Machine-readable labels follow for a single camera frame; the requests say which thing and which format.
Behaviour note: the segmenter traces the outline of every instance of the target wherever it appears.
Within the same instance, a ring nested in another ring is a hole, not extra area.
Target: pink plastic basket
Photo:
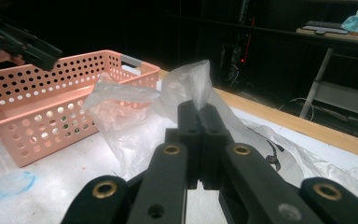
[[[123,69],[137,67],[140,75]],[[99,74],[155,89],[159,68],[102,50],[62,58],[50,72],[32,65],[0,70],[0,138],[20,167],[98,132],[81,109]],[[136,107],[132,102],[125,105]]]

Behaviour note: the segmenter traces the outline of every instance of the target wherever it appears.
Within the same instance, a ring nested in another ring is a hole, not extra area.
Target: basket hole
[[[35,137],[30,138],[31,144],[35,144],[36,142],[37,142],[37,138],[35,138]]]
[[[17,133],[13,134],[13,139],[14,140],[19,140],[21,138],[21,136]]]
[[[42,121],[42,116],[41,116],[41,115],[36,115],[36,116],[34,117],[34,120],[35,120],[35,121]]]
[[[34,151],[35,151],[35,152],[40,151],[40,149],[42,149],[42,147],[41,147],[41,146],[34,146]]]
[[[21,152],[21,155],[23,156],[23,157],[26,157],[26,156],[28,156],[30,153],[28,152],[28,151],[26,151],[26,150],[24,150],[24,151],[22,151]]]
[[[32,129],[27,129],[27,131],[25,131],[25,133],[30,136],[30,135],[33,135],[34,134],[34,130]]]
[[[24,145],[23,143],[18,143],[18,144],[17,144],[17,147],[18,147],[18,148],[24,148],[25,145]]]
[[[52,131],[54,134],[57,134],[57,133],[59,133],[60,132],[60,130],[58,129],[58,128],[55,128],[55,129],[53,129],[53,131]]]
[[[27,127],[31,124],[31,122],[28,119],[23,119],[21,124],[22,124],[22,126]]]
[[[16,125],[15,125],[15,124],[9,124],[9,125],[7,125],[7,128],[8,128],[10,131],[14,131],[14,130],[16,130]]]
[[[48,111],[48,113],[46,113],[46,115],[49,117],[49,118],[52,118],[54,113],[52,111]]]
[[[46,143],[45,143],[45,147],[51,147],[51,142],[50,141],[47,141]]]
[[[46,129],[46,126],[44,125],[44,124],[40,124],[39,125],[39,130],[40,131],[43,131],[43,130],[45,130]]]
[[[42,133],[40,136],[42,136],[42,138],[47,139],[48,138],[48,133]]]

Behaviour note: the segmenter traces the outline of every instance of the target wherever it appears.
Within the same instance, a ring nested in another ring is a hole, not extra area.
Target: metal screw
[[[287,220],[300,221],[302,219],[300,211],[289,203],[281,203],[278,205],[278,211]]]

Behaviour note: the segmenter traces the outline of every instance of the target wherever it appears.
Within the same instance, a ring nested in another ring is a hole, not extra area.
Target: brass screw insert
[[[330,201],[338,201],[342,199],[342,193],[333,185],[330,184],[315,184],[313,190],[320,196]]]
[[[180,151],[179,147],[176,146],[167,146],[164,148],[164,153],[169,155],[175,155],[178,154]]]
[[[240,154],[242,156],[247,156],[251,153],[252,150],[245,146],[236,146],[234,147],[234,151],[235,153]]]
[[[95,185],[92,196],[104,199],[112,196],[117,190],[117,185],[112,180],[104,180]]]

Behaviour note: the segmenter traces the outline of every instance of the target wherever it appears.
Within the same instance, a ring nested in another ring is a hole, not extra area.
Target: basket handle
[[[121,61],[124,62],[124,63],[129,63],[130,65],[135,66],[135,67],[142,66],[142,61],[141,60],[138,60],[136,58],[132,58],[132,57],[130,57],[128,55],[125,55],[125,54],[121,54]]]

